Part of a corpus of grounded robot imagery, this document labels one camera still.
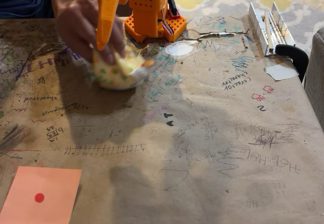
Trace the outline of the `person's bare hand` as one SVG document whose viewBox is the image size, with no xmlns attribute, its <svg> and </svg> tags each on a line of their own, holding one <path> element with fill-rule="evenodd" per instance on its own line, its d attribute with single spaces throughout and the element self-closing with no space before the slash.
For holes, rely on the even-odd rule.
<svg viewBox="0 0 324 224">
<path fill-rule="evenodd" d="M 61 5 L 55 17 L 59 36 L 73 52 L 92 60 L 91 46 L 96 45 L 98 4 L 96 0 L 74 0 Z M 123 21 L 115 17 L 108 45 L 99 49 L 104 62 L 114 64 L 114 52 L 125 56 Z"/>
</svg>

